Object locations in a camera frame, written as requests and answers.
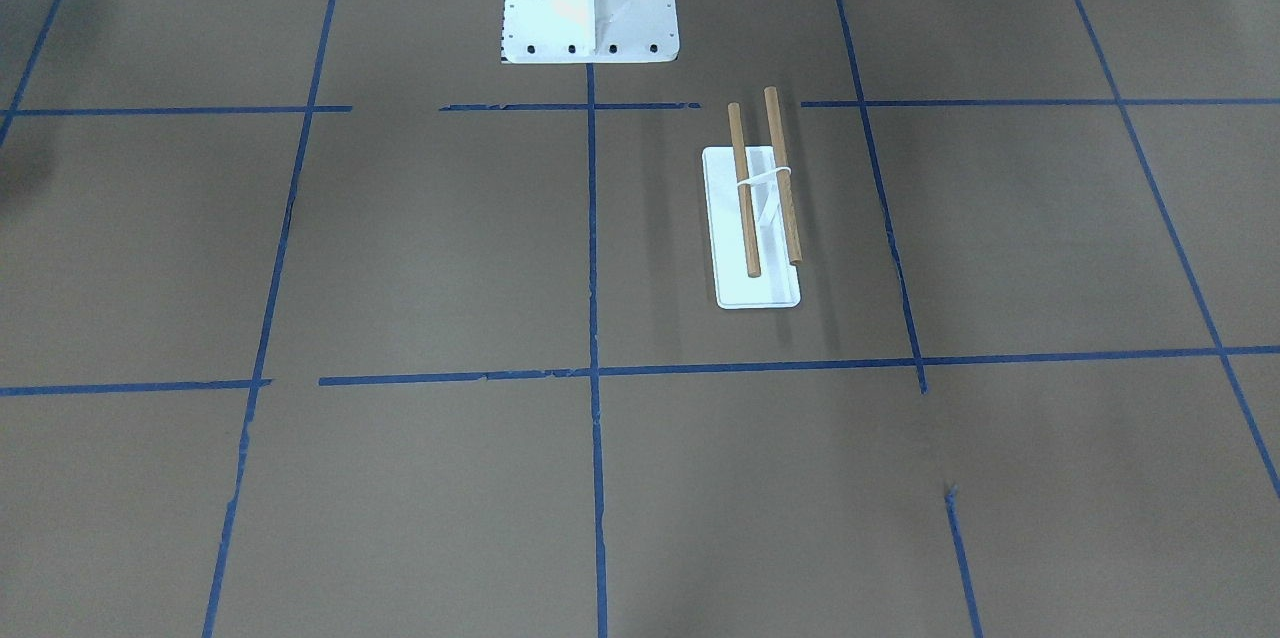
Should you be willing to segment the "wooden rack rod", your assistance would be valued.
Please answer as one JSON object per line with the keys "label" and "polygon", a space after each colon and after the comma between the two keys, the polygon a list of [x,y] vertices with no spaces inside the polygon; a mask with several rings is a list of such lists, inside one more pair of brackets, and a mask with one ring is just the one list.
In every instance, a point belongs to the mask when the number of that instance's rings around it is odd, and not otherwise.
{"label": "wooden rack rod", "polygon": [[742,126],[741,105],[730,102],[727,105],[730,124],[730,147],[733,159],[735,188],[739,199],[740,224],[744,241],[745,265],[749,278],[762,275],[762,260],[759,252],[756,218],[753,202],[753,186],[750,179],[746,140]]}
{"label": "wooden rack rod", "polygon": [[767,86],[764,87],[763,95],[765,101],[765,117],[768,120],[771,147],[774,155],[774,177],[777,181],[780,219],[783,229],[785,249],[788,264],[791,266],[799,266],[803,264],[803,246],[799,236],[797,211],[794,197],[792,173],[788,161],[780,91],[776,86]]}

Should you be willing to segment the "white towel rack base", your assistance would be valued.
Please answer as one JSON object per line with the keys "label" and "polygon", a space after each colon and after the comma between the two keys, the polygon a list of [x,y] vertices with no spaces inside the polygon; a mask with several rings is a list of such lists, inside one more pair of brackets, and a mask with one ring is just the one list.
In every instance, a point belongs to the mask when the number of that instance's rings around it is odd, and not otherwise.
{"label": "white towel rack base", "polygon": [[768,146],[745,147],[746,169],[735,150],[701,151],[704,204],[716,305],[723,310],[791,309],[801,302],[781,182],[790,169]]}

